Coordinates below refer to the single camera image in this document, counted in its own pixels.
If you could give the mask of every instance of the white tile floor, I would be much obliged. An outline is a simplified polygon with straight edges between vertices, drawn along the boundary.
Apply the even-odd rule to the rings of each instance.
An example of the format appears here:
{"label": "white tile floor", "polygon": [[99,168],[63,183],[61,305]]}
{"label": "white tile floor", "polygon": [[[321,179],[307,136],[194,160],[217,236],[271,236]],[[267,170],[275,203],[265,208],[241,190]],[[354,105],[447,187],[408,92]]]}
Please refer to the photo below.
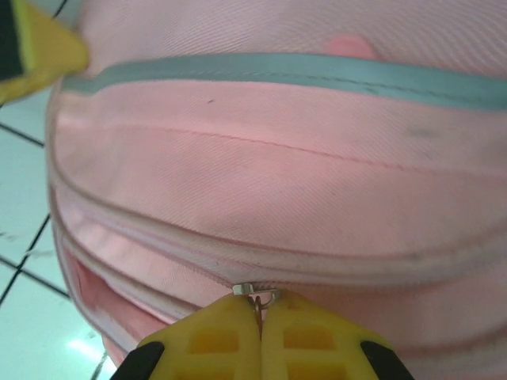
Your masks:
{"label": "white tile floor", "polygon": [[[31,0],[74,20],[79,0]],[[0,105],[0,378],[109,379],[100,336],[71,303],[55,256],[44,167],[48,91]]]}

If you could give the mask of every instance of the pink backpack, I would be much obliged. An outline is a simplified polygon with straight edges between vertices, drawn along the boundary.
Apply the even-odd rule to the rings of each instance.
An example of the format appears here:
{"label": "pink backpack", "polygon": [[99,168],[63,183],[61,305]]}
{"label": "pink backpack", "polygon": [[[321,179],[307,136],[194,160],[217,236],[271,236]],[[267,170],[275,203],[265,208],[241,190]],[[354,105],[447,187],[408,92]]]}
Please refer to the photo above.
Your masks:
{"label": "pink backpack", "polygon": [[417,380],[507,378],[507,2],[84,0],[78,28],[51,210],[116,363],[250,282]]}

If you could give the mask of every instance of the pink fabric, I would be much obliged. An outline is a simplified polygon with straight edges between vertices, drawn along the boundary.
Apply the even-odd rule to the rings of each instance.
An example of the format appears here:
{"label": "pink fabric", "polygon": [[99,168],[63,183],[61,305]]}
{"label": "pink fabric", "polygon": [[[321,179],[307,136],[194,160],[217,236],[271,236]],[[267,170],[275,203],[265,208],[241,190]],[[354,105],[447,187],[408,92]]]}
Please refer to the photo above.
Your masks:
{"label": "pink fabric", "polygon": [[[487,0],[87,0],[95,75],[187,54],[315,52],[506,76]],[[118,364],[254,282],[383,334],[424,380],[505,378],[507,112],[261,83],[54,93],[51,209]]]}

